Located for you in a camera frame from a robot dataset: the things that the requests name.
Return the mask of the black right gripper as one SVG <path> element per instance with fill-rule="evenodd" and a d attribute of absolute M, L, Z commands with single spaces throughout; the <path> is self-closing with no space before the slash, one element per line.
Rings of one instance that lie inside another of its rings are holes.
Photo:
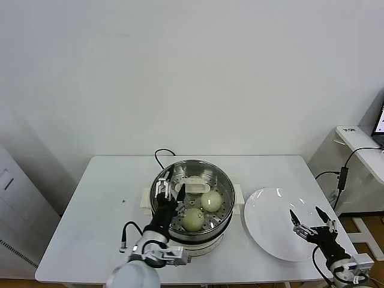
<path fill-rule="evenodd" d="M 339 260 L 351 259 L 351 255 L 347 254 L 345 249 L 336 242 L 338 230 L 336 228 L 335 220 L 330 219 L 328 214 L 318 206 L 316 206 L 315 209 L 326 226 L 310 228 L 301 224 L 296 214 L 290 209 L 289 212 L 293 223 L 293 231 L 303 239 L 308 238 L 308 242 L 316 244 L 323 253 L 327 265 L 332 265 Z"/>

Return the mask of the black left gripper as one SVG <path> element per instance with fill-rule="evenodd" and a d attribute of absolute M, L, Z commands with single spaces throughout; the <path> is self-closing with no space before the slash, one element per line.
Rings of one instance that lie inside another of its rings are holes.
<path fill-rule="evenodd" d="M 186 196 L 185 184 L 181 185 L 176 200 L 172 196 L 171 180 L 174 170 L 174 167 L 164 170 L 155 185 L 155 197 L 158 203 L 158 208 L 154 213 L 151 222 L 145 226 L 143 230 L 144 232 L 154 231 L 163 235 L 165 238 L 170 237 L 169 227 L 172 219 L 177 215 L 177 211 L 184 206 L 184 199 Z"/>

